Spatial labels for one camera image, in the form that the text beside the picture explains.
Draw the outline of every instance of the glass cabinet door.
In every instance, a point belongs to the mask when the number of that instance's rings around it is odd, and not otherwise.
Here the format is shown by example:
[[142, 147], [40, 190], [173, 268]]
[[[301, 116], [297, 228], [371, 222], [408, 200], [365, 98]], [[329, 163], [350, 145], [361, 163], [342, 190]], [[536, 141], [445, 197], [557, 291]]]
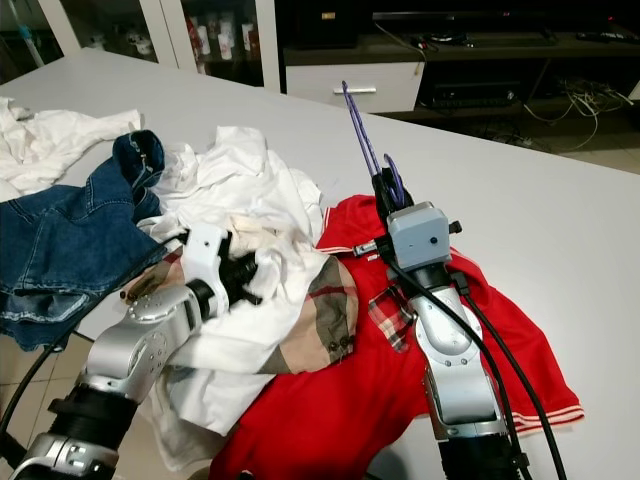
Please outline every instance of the glass cabinet door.
[[140, 0], [60, 0], [82, 47], [158, 62]]
[[245, 85], [264, 86], [256, 0], [181, 3], [197, 71]]
[[62, 56], [38, 0], [0, 1], [0, 84]]

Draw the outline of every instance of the blue jeans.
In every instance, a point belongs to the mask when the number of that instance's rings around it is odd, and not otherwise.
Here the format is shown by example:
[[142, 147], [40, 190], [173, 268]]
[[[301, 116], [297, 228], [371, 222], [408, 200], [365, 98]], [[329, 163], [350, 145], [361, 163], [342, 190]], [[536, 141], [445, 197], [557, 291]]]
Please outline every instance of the blue jeans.
[[0, 333], [24, 350], [50, 344], [72, 315], [157, 245], [136, 223], [160, 215], [148, 187], [163, 169], [160, 140], [133, 132], [115, 140], [112, 157], [84, 187], [54, 185], [0, 203]]

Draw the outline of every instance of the pile of clothes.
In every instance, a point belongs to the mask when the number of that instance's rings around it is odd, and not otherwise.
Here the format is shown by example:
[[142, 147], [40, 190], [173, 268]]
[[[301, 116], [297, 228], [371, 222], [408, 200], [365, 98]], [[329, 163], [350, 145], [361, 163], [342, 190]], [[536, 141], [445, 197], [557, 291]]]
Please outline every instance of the pile of clothes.
[[[213, 457], [216, 479], [244, 470], [261, 479], [362, 478], [381, 448], [428, 414], [426, 361], [405, 300], [381, 259], [351, 253], [384, 232], [373, 197], [322, 212], [313, 181], [250, 128], [220, 127], [198, 154], [140, 131], [135, 112], [26, 117], [7, 99], [0, 109], [0, 186], [11, 188], [0, 203], [0, 333], [22, 348], [52, 342], [158, 241], [197, 222], [230, 231], [231, 256], [255, 252], [248, 288], [262, 303], [240, 301], [206, 322], [143, 405], [168, 468]], [[56, 115], [73, 118], [80, 133], [51, 121]], [[52, 186], [89, 145], [115, 137], [112, 157], [84, 187]], [[169, 243], [165, 253], [130, 271], [114, 293], [123, 312], [184, 283], [181, 246]], [[467, 276], [551, 423], [582, 418], [544, 334], [477, 264], [452, 257], [449, 269]], [[506, 358], [485, 339], [518, 430], [539, 430]]]

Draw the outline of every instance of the plaid fabric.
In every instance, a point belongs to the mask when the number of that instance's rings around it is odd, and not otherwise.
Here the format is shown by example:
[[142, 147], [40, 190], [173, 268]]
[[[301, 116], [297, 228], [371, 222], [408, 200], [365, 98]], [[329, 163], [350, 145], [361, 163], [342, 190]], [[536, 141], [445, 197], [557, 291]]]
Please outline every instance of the plaid fabric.
[[[183, 285], [182, 249], [167, 255], [124, 286], [127, 304], [159, 288]], [[358, 320], [358, 294], [353, 277], [329, 256], [311, 282], [300, 315], [289, 334], [256, 373], [315, 372], [353, 352]]]
[[413, 311], [400, 287], [392, 285], [370, 300], [369, 318], [382, 330], [395, 351], [407, 350], [405, 338], [413, 325]]

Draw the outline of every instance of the table surface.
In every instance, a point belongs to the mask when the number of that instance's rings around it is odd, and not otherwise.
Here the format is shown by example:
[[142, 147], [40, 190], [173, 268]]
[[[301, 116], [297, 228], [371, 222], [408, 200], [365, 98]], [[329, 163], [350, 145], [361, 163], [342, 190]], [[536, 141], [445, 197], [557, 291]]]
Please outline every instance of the table surface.
[[[89, 49], [0, 87], [0, 95], [34, 111], [104, 116], [137, 108], [164, 143], [197, 150], [218, 125], [255, 127], [318, 183], [325, 204], [371, 193], [343, 109]], [[587, 416], [556, 435], [569, 478], [634, 478], [640, 176], [372, 115], [364, 123], [414, 199], [462, 222], [453, 245], [546, 333]], [[110, 147], [91, 149], [61, 183], [83, 185]], [[80, 333], [95, 338], [121, 313], [110, 298]], [[530, 436], [524, 447], [535, 478], [555, 478], [544, 437]], [[444, 478], [426, 419], [414, 421], [387, 456], [404, 464], [394, 478]]]

